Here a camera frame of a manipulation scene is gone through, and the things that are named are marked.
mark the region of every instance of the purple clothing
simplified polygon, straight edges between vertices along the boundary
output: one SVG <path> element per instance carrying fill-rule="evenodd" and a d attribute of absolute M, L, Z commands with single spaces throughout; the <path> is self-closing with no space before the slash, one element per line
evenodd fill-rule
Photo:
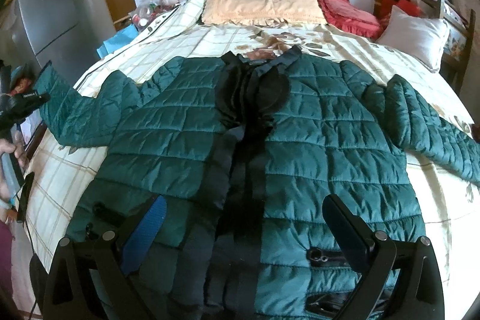
<path fill-rule="evenodd" d="M 10 295 L 14 293 L 11 287 L 11 239 L 9 227 L 0 221 L 0 286 Z"/>

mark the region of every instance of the plastic bag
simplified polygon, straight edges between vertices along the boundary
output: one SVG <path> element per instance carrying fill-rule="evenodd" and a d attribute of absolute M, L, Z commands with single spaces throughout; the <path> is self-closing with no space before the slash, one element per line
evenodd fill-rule
<path fill-rule="evenodd" d="M 158 13 L 155 12 L 157 3 L 153 0 L 142 0 L 135 11 L 131 14 L 131 22 L 138 31 L 143 31 L 152 22 Z"/>

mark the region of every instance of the gray refrigerator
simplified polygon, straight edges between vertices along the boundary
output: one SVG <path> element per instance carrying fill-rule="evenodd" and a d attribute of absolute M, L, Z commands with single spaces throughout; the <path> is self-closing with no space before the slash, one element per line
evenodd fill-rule
<path fill-rule="evenodd" d="M 11 38 L 17 63 L 35 74 L 51 60 L 71 85 L 99 60 L 91 32 L 80 23 L 74 0 L 14 0 Z"/>

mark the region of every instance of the white pillow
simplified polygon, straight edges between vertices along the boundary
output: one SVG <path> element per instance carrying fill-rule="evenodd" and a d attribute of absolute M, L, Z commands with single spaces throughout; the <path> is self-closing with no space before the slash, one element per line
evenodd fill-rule
<path fill-rule="evenodd" d="M 449 33 L 443 19 L 409 16 L 393 6 L 387 29 L 377 43 L 416 57 L 430 72 L 438 72 Z"/>

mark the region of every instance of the metal bolt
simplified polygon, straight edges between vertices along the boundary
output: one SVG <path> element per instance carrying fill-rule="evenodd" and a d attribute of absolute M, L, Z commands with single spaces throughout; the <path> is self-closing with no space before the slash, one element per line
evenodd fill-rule
<path fill-rule="evenodd" d="M 114 237 L 115 237 L 115 232 L 113 232 L 113 231 L 106 231 L 106 232 L 102 235 L 102 239 L 105 240 L 105 241 L 110 241 L 110 240 L 112 240 Z"/>
<path fill-rule="evenodd" d="M 385 241 L 388 238 L 387 234 L 384 231 L 376 231 L 375 237 L 381 241 Z"/>
<path fill-rule="evenodd" d="M 68 246 L 69 243 L 70 243 L 70 239 L 69 239 L 69 238 L 61 238 L 60 241 L 58 242 L 58 244 L 60 245 L 60 247 Z"/>
<path fill-rule="evenodd" d="M 426 246 L 429 246 L 431 244 L 431 241 L 427 236 L 422 236 L 420 238 L 420 241 L 422 242 L 422 244 L 424 244 Z"/>

